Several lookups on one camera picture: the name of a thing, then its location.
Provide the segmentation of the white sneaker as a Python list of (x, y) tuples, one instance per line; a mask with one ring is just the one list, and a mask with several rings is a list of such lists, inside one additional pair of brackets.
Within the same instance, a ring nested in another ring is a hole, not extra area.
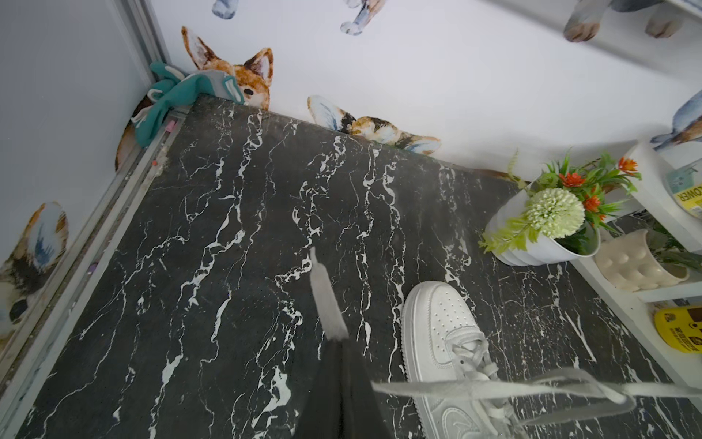
[[(498, 367), (464, 298), (451, 285), (423, 282), (405, 300), (402, 354), (409, 382), (488, 382)], [(527, 438), (507, 400), (415, 397), (427, 438)]]

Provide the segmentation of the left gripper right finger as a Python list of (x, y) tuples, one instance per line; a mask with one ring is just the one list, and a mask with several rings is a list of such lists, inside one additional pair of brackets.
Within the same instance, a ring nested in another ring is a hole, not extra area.
[(341, 342), (341, 436), (391, 438), (364, 360), (348, 339)]

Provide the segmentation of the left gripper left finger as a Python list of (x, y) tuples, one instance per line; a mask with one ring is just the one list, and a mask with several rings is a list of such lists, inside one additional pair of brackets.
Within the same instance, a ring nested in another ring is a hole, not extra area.
[(342, 434), (342, 343), (327, 341), (294, 438), (333, 438)]

